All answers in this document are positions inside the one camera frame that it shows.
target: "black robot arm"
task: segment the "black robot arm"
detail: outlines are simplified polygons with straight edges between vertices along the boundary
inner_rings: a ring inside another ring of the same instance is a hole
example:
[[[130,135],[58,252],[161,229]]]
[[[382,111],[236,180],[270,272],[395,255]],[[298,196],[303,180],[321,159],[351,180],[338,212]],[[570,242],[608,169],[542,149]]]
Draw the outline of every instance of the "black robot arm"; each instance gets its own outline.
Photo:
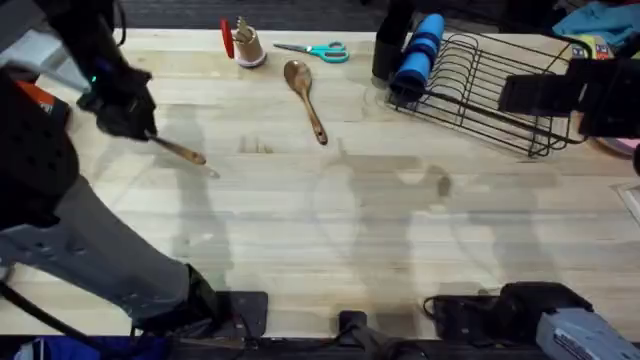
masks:
[[[91,84],[78,105],[96,115],[98,127],[113,136],[148,140],[156,134],[151,74],[131,67],[113,36],[112,0],[36,0],[78,68]]]

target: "wire dish rack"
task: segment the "wire dish rack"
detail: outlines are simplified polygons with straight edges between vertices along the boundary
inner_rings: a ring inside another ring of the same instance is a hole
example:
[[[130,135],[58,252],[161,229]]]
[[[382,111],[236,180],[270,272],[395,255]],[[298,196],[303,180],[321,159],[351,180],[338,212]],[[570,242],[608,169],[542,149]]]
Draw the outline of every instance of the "wire dish rack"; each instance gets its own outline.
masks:
[[[562,50],[548,54],[505,41],[500,35],[445,34],[426,87],[400,84],[400,95],[418,91],[422,97],[406,103],[399,100],[402,96],[390,93],[388,102],[396,111],[444,122],[529,157],[547,156],[551,150],[585,141],[572,130],[571,119],[501,112],[498,100],[509,75],[564,73],[568,61],[561,55],[571,42],[556,45]]]

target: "blue bottle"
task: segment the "blue bottle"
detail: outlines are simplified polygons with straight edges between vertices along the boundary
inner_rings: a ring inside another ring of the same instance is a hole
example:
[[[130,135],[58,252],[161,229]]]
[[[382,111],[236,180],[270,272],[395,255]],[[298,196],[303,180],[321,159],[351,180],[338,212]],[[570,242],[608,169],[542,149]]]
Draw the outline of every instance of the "blue bottle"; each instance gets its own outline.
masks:
[[[404,51],[404,61],[390,85],[396,98],[404,102],[417,101],[440,50],[444,33],[444,18],[440,14],[427,16],[411,37]]]

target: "wooden table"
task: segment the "wooden table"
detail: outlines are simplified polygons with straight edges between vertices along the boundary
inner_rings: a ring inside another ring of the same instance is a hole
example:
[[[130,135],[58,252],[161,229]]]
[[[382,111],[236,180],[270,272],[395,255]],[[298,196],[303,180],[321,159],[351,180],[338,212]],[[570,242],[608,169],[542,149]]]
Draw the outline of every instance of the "wooden table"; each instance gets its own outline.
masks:
[[[271,336],[322,336],[343,309],[393,335],[433,337],[422,299],[560,281],[640,340],[640,232],[615,191],[627,161],[572,146],[530,161],[400,114],[371,85],[372,33],[260,32],[268,62],[239,68],[217,31],[131,30],[129,61],[154,75],[160,134],[208,158],[199,168],[154,144],[100,133],[76,111],[70,134],[103,201],[217,289],[264,290]],[[553,48],[553,40],[507,35]],[[341,40],[349,62],[271,47]],[[304,60],[329,134],[320,146],[282,77]],[[77,94],[41,85],[74,102]],[[36,270],[13,286],[91,334],[125,334],[114,306]],[[3,333],[51,330],[0,302]]]

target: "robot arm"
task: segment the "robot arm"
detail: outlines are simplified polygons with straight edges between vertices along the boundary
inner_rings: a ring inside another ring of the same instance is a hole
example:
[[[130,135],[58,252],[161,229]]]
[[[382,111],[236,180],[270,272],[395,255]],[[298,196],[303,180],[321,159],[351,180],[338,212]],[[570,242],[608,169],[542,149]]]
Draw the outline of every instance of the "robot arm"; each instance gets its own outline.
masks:
[[[134,69],[112,37],[112,0],[36,0],[58,33],[91,91],[78,105],[96,115],[98,127],[114,136],[148,140],[157,134],[155,103],[147,89],[151,74]]]
[[[640,350],[562,284],[510,283],[497,297],[440,295],[433,307],[443,340],[537,345],[555,360],[640,360]]]
[[[155,134],[149,73],[130,67],[103,14],[111,1],[38,0],[91,91],[80,105],[115,136]],[[0,257],[42,269],[122,308],[156,333],[223,319],[218,298],[187,264],[122,223],[79,174],[65,130],[0,71]]]

